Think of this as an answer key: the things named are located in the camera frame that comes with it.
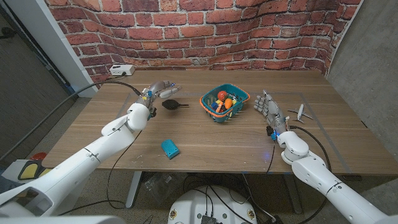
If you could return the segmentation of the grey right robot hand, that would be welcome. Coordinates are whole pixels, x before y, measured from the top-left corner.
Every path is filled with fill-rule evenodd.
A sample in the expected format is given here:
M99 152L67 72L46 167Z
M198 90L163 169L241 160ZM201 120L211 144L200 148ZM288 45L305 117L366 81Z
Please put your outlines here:
M281 108L266 90L263 90L263 95L257 95L257 99L254 101L254 108L266 117L268 125L277 135L288 131L289 126Z

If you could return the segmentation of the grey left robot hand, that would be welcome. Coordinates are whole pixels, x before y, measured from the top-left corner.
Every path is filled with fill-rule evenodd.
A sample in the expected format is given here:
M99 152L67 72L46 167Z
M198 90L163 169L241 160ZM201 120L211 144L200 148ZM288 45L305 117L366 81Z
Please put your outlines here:
M156 115L156 108L153 106L153 102L157 98L166 99L181 89L180 85L176 86L171 81L157 81L148 88L143 89L137 103L145 105L149 109L150 115L154 117Z

